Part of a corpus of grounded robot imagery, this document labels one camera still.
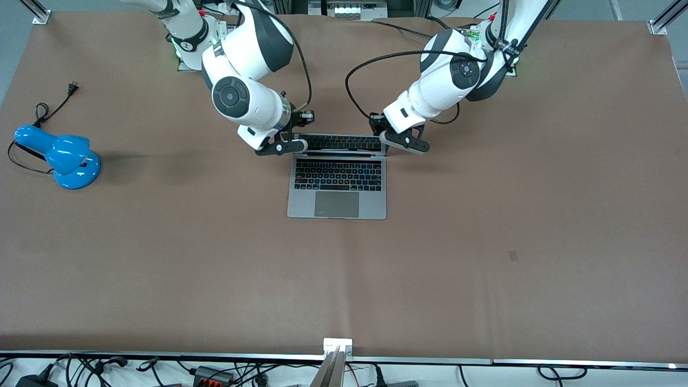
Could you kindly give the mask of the grey laptop with black keyboard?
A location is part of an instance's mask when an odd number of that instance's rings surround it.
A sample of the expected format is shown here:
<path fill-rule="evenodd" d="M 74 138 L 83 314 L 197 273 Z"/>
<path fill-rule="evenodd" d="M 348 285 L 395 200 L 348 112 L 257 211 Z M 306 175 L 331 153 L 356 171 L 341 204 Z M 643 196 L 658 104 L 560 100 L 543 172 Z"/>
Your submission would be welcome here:
<path fill-rule="evenodd" d="M 292 159 L 288 217 L 385 220 L 386 153 L 375 135 L 295 134 L 307 148 Z"/>

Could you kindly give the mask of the grey power strip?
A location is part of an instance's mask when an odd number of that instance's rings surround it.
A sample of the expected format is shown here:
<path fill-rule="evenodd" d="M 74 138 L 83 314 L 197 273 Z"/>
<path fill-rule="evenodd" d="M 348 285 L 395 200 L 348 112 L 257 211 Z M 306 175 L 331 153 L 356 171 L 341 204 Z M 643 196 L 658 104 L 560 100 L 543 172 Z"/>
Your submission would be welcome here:
<path fill-rule="evenodd" d="M 374 20 L 388 17 L 386 0 L 307 0 L 308 15 L 347 20 Z"/>

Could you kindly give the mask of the blue desk lamp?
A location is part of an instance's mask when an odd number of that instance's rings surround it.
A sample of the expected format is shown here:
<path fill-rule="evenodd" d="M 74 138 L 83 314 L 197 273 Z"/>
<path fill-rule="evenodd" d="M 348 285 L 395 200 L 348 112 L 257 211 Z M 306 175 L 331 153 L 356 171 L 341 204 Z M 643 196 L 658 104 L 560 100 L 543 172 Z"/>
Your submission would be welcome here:
<path fill-rule="evenodd" d="M 91 151 L 89 139 L 81 135 L 53 135 L 25 125 L 17 128 L 13 145 L 47 162 L 55 183 L 67 190 L 93 184 L 101 172 L 101 160 Z"/>

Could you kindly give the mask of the black orange connector box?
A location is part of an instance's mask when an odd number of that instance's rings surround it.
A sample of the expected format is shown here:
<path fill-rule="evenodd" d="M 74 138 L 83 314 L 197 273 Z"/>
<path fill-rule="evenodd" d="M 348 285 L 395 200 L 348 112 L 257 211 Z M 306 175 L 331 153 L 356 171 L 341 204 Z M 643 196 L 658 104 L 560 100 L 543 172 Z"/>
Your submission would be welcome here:
<path fill-rule="evenodd" d="M 192 387 L 231 387 L 234 375 L 210 367 L 197 367 L 191 370 L 194 376 Z"/>

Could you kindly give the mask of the aluminium bar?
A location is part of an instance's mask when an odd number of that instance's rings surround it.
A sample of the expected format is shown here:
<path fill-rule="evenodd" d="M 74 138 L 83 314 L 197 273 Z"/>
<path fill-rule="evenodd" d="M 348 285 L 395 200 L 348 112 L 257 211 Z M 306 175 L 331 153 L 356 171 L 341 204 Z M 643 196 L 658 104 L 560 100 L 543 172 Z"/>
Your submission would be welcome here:
<path fill-rule="evenodd" d="M 351 355 L 351 345 L 324 346 L 324 360 L 308 387 L 342 387 L 347 360 Z"/>

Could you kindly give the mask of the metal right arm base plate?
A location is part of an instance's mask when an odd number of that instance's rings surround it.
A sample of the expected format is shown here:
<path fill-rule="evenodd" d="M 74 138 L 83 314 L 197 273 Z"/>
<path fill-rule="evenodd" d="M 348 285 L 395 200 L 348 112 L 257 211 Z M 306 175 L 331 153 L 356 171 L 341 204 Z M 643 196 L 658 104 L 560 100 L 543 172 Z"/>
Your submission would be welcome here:
<path fill-rule="evenodd" d="M 201 71 L 203 52 L 176 52 L 179 59 L 178 71 Z"/>

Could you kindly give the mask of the small metal bracket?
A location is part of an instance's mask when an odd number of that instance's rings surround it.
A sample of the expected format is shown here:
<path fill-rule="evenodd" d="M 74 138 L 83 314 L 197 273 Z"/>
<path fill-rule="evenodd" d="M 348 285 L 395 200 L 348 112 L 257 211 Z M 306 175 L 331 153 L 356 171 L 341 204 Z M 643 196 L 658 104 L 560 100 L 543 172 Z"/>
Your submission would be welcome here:
<path fill-rule="evenodd" d="M 330 353 L 342 352 L 346 361 L 353 359 L 353 340 L 346 338 L 324 338 L 324 356 L 327 357 Z"/>

